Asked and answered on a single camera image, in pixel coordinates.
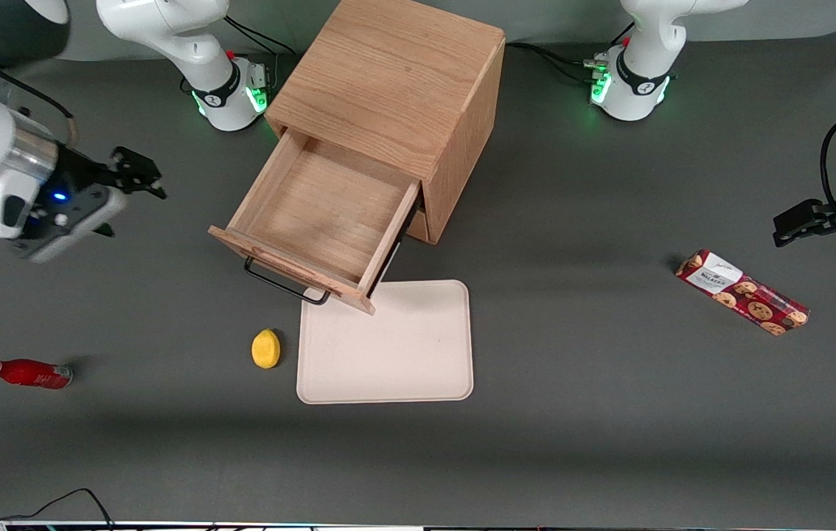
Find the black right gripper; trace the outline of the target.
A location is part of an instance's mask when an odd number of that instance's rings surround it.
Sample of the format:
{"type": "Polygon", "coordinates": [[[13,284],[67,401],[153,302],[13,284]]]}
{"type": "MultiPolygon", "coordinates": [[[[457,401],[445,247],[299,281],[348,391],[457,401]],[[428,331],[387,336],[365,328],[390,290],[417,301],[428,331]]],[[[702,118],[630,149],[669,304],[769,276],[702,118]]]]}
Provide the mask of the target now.
{"type": "Polygon", "coordinates": [[[148,157],[126,147],[102,164],[68,147],[58,148],[54,170],[35,198],[36,226],[98,226],[94,233],[115,237],[108,222],[120,212],[120,190],[148,192],[165,201],[162,172],[148,157]]]}

